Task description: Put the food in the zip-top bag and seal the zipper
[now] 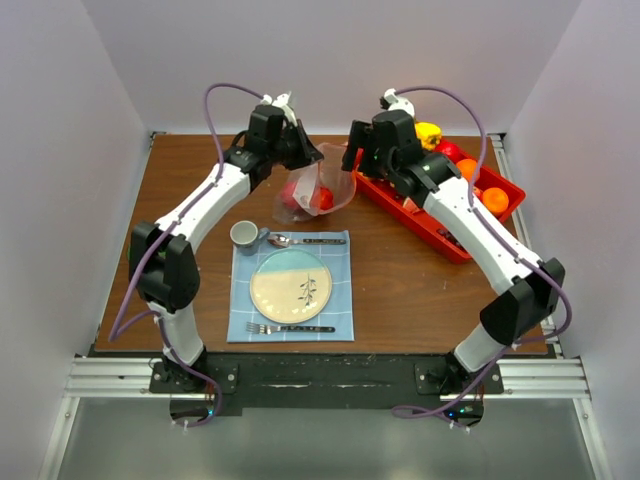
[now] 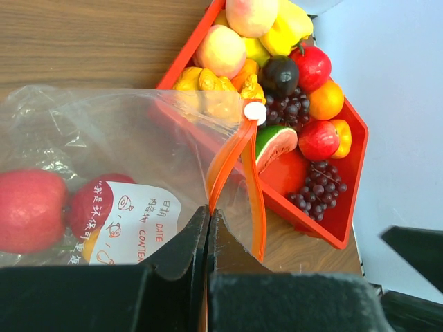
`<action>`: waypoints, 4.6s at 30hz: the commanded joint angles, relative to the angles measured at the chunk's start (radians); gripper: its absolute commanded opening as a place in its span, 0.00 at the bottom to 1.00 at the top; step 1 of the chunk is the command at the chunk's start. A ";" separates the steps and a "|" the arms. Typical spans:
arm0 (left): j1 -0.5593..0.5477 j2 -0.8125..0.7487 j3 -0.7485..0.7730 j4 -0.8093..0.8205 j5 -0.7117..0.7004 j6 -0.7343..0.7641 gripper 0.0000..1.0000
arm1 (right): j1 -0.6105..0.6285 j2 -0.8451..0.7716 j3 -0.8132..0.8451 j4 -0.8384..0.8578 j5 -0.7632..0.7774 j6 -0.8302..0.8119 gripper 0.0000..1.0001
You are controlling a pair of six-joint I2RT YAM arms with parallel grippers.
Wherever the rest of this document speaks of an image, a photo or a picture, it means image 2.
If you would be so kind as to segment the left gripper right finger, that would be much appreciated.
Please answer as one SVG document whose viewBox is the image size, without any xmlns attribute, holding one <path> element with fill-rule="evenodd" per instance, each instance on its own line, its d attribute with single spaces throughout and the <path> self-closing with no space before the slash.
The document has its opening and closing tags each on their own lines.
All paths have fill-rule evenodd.
<svg viewBox="0 0 443 332">
<path fill-rule="evenodd" d="M 375 291 L 347 273 L 274 273 L 216 210 L 208 251 L 209 331 L 391 331 Z"/>
</svg>

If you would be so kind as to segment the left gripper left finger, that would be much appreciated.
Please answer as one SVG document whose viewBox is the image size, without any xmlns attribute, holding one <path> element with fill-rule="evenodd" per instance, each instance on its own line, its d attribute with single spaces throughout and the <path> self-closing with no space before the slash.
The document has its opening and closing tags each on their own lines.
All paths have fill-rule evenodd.
<svg viewBox="0 0 443 332">
<path fill-rule="evenodd" d="M 202 331 L 210 213 L 137 264 L 1 269 L 2 331 Z"/>
</svg>

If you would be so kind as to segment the red apple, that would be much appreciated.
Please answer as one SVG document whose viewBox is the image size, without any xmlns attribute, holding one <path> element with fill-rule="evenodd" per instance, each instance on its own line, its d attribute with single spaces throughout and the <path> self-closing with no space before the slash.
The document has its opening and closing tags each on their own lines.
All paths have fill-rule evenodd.
<svg viewBox="0 0 443 332">
<path fill-rule="evenodd" d="M 18 169 L 1 174 L 1 251 L 30 254 L 55 245 L 65 231 L 68 189 L 55 173 Z"/>
<path fill-rule="evenodd" d="M 299 70 L 298 86 L 306 93 L 319 89 L 332 72 L 332 63 L 328 55 L 316 46 L 304 46 L 295 49 L 290 58 Z"/>
<path fill-rule="evenodd" d="M 90 180 L 72 196 L 66 217 L 78 241 L 89 239 L 109 216 L 114 195 L 108 182 L 135 183 L 133 178 L 124 174 L 103 174 Z"/>
</svg>

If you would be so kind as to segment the clear zip top bag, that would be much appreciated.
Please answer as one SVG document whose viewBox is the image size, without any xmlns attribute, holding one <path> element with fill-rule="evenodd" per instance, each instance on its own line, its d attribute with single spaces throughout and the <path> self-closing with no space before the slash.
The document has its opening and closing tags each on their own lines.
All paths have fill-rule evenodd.
<svg viewBox="0 0 443 332">
<path fill-rule="evenodd" d="M 1 265 L 137 264 L 188 224 L 201 206 L 221 210 L 229 230 L 256 258 L 266 243 L 264 199 L 255 164 L 264 107 L 237 97 L 241 119 L 201 112 L 186 92 L 150 89 L 57 89 L 25 86 L 1 103 L 1 174 L 42 169 L 68 189 L 65 231 L 50 248 L 1 251 Z M 104 225 L 78 241 L 68 223 L 72 196 L 103 174 L 114 202 Z"/>
</svg>

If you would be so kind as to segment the red fruit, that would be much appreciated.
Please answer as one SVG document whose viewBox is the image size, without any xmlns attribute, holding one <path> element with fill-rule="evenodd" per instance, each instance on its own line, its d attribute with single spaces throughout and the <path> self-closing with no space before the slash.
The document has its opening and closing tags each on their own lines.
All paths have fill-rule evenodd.
<svg viewBox="0 0 443 332">
<path fill-rule="evenodd" d="M 339 148 L 340 138 L 330 121 L 314 121 L 306 125 L 298 138 L 302 155 L 310 161 L 322 161 L 331 157 Z"/>
</svg>

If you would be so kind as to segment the orange fruit back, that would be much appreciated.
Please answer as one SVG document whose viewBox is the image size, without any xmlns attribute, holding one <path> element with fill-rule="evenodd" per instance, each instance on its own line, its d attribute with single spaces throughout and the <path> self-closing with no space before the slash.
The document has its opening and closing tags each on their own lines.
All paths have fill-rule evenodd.
<svg viewBox="0 0 443 332">
<path fill-rule="evenodd" d="M 341 87 L 332 80 L 308 95 L 309 115 L 316 120 L 330 120 L 337 116 L 344 105 L 345 96 Z"/>
</svg>

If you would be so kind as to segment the dark plum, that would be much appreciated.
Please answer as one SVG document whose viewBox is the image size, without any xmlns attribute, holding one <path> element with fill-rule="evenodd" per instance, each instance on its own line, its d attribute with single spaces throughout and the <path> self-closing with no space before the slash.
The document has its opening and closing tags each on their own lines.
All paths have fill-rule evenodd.
<svg viewBox="0 0 443 332">
<path fill-rule="evenodd" d="M 260 69 L 258 82 L 268 92 L 280 97 L 291 95 L 298 86 L 300 72 L 297 64 L 288 56 L 270 57 Z"/>
</svg>

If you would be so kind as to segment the red apple back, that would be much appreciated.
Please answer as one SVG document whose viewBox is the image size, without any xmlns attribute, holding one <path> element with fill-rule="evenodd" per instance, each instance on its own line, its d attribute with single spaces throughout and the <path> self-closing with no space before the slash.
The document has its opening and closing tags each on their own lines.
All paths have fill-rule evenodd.
<svg viewBox="0 0 443 332">
<path fill-rule="evenodd" d="M 290 58 L 299 70 L 298 86 L 306 93 L 319 89 L 332 72 L 332 63 L 328 55 L 316 46 L 304 46 L 295 49 Z"/>
</svg>

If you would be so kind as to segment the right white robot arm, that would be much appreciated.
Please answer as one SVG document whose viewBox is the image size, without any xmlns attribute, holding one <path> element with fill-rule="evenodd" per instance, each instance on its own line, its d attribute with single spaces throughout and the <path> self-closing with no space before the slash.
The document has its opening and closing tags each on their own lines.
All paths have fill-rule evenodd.
<svg viewBox="0 0 443 332">
<path fill-rule="evenodd" d="M 442 231 L 392 226 L 380 238 L 436 289 L 442 291 Z M 436 315 L 442 319 L 442 305 L 390 290 L 381 296 L 389 306 Z"/>
</svg>

